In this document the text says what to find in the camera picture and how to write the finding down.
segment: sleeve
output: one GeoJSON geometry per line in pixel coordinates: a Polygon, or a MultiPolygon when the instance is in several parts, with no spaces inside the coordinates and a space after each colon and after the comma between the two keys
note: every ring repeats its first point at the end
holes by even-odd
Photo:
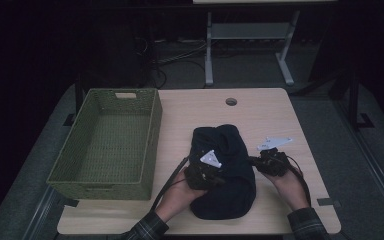
{"type": "Polygon", "coordinates": [[[330,239],[314,208],[303,208],[288,215],[291,229],[297,240],[330,239]]]}
{"type": "Polygon", "coordinates": [[[127,240],[157,240],[168,230],[168,226],[155,212],[149,212],[133,228],[121,235],[127,240]]]}

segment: white plastic piece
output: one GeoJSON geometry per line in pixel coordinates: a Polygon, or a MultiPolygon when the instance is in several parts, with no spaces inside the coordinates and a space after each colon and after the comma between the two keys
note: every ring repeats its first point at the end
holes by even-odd
{"type": "Polygon", "coordinates": [[[216,168],[221,167],[221,163],[219,163],[216,155],[214,154],[214,150],[207,152],[207,154],[202,156],[202,158],[200,158],[199,160],[201,160],[201,162],[203,162],[203,163],[214,166],[216,168]]]}
{"type": "Polygon", "coordinates": [[[257,146],[257,149],[259,151],[269,150],[269,149],[281,146],[283,144],[286,144],[288,142],[292,142],[292,140],[293,140],[292,138],[268,138],[267,137],[266,141],[263,144],[257,146]]]}

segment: basket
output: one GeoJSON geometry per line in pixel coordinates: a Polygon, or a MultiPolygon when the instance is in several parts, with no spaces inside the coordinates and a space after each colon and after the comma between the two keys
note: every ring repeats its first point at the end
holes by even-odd
{"type": "Polygon", "coordinates": [[[72,199],[149,200],[161,116],[156,89],[91,89],[47,183],[72,199]]]}

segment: person's right hand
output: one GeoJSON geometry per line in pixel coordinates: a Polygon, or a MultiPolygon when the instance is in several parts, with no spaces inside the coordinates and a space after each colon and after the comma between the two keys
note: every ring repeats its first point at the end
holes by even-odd
{"type": "Polygon", "coordinates": [[[292,211],[310,207],[304,189],[293,172],[288,170],[282,177],[263,175],[273,183],[280,197],[289,205],[292,211]]]}

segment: background desk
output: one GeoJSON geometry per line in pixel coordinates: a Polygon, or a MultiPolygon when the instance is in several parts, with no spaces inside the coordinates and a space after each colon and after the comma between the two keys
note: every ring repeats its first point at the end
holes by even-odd
{"type": "MultiPolygon", "coordinates": [[[[151,207],[159,190],[179,162],[188,155],[192,132],[197,127],[233,124],[250,156],[258,156],[257,145],[266,137],[291,137],[279,147],[294,158],[305,173],[313,207],[328,232],[341,225],[333,206],[319,206],[329,198],[298,119],[283,89],[200,89],[159,91],[163,106],[157,163],[151,201],[81,200],[65,207],[58,225],[61,234],[119,234],[130,230],[151,207]],[[235,98],[236,106],[228,106],[235,98]]],[[[257,198],[242,218],[204,221],[186,210],[168,222],[167,234],[285,234],[291,232],[290,212],[273,185],[256,171],[257,198]]]]}

